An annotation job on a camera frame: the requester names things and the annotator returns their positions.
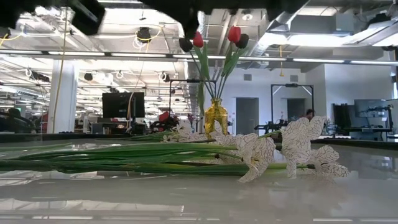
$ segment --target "white wall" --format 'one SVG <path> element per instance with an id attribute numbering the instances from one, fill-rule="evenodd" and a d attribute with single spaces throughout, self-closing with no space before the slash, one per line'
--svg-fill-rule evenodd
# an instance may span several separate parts
<path id="1" fill-rule="evenodd" d="M 379 60 L 388 60 L 387 54 Z M 333 120 L 332 104 L 354 104 L 360 99 L 393 97 L 391 67 L 373 65 L 320 65 L 305 74 L 314 85 L 315 112 Z"/>
<path id="2" fill-rule="evenodd" d="M 326 84 L 325 65 L 319 65 L 305 74 L 305 81 L 313 85 L 315 114 L 325 116 L 326 113 Z"/>
<path id="3" fill-rule="evenodd" d="M 243 81 L 243 74 L 252 74 L 252 81 Z M 271 120 L 271 84 L 290 83 L 290 75 L 298 75 L 298 83 L 305 83 L 305 74 L 299 69 L 284 69 L 284 77 L 280 77 L 280 69 L 268 71 L 267 69 L 243 70 L 236 68 L 228 77 L 222 95 L 222 105 L 227 109 L 229 118 L 232 121 L 236 117 L 236 98 L 259 98 L 259 124 L 266 124 Z M 282 87 L 274 95 L 274 120 L 280 119 L 281 114 L 286 118 L 286 98 L 309 98 L 310 95 L 302 88 Z M 205 108 L 211 106 L 210 95 L 206 94 Z M 230 127 L 228 131 L 236 133 Z"/>

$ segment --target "red tulip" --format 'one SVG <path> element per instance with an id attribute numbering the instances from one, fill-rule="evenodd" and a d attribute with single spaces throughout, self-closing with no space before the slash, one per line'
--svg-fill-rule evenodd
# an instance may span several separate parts
<path id="1" fill-rule="evenodd" d="M 193 39 L 193 44 L 199 48 L 203 47 L 203 38 L 201 37 L 201 34 L 199 32 L 197 32 L 197 34 L 195 35 L 195 38 Z"/>
<path id="2" fill-rule="evenodd" d="M 232 26 L 229 29 L 228 40 L 236 44 L 239 42 L 240 38 L 241 38 L 241 28 Z"/>

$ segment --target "metal frame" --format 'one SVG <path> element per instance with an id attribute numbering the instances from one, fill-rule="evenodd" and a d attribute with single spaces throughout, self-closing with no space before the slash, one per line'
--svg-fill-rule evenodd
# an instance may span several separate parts
<path id="1" fill-rule="evenodd" d="M 173 82 L 187 82 L 187 83 L 200 83 L 200 82 L 207 82 L 212 83 L 215 86 L 215 90 L 217 88 L 216 80 L 196 80 L 196 79 L 186 79 L 186 80 L 179 80 L 179 79 L 170 79 L 170 86 L 169 86 L 169 116 L 172 114 L 172 83 Z"/>
<path id="2" fill-rule="evenodd" d="M 297 88 L 297 87 L 302 87 L 307 93 L 311 95 L 311 100 L 312 100 L 312 109 L 314 109 L 314 100 L 313 100 L 313 85 L 299 85 L 299 84 L 271 84 L 271 121 L 274 122 L 274 86 L 279 86 L 279 88 L 275 91 L 275 93 L 278 92 L 282 86 L 286 88 Z M 305 88 L 305 87 L 310 87 L 311 88 L 311 93 Z"/>
<path id="3" fill-rule="evenodd" d="M 0 55 L 8 55 L 13 57 L 29 57 L 29 58 L 63 58 L 62 51 L 48 51 L 48 50 L 13 50 L 2 49 Z M 83 59 L 97 59 L 97 60 L 147 60 L 147 61 L 185 61 L 192 59 L 189 54 L 153 54 L 153 53 L 136 53 L 136 52 L 85 52 L 85 51 L 65 51 L 65 60 L 83 60 Z M 224 55 L 209 55 L 209 60 L 225 60 Z M 379 60 L 363 60 L 363 59 L 346 59 L 346 58 L 291 58 L 291 57 L 239 57 L 239 61 L 246 62 L 297 62 L 297 63 L 325 63 L 325 64 L 340 64 L 340 65 L 383 65 L 396 66 L 397 61 L 379 61 Z"/>

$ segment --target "person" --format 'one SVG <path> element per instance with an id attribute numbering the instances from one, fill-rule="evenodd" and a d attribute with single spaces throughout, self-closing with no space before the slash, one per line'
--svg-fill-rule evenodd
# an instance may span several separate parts
<path id="1" fill-rule="evenodd" d="M 305 113 L 305 117 L 311 121 L 315 114 L 315 111 L 313 109 L 308 109 L 307 112 Z"/>

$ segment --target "red object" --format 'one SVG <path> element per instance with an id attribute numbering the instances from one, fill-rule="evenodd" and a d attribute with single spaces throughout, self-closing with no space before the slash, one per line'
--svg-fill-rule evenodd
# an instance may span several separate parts
<path id="1" fill-rule="evenodd" d="M 241 39 L 241 28 L 232 26 L 229 29 L 228 40 L 236 44 L 239 42 L 240 39 Z"/>
<path id="2" fill-rule="evenodd" d="M 203 38 L 201 37 L 201 34 L 199 32 L 197 32 L 197 34 L 195 35 L 195 38 L 193 39 L 193 44 L 199 48 L 203 47 Z"/>
<path id="3" fill-rule="evenodd" d="M 161 115 L 159 115 L 160 122 L 165 121 L 167 118 L 169 118 L 169 112 L 167 112 L 167 111 L 162 113 Z"/>

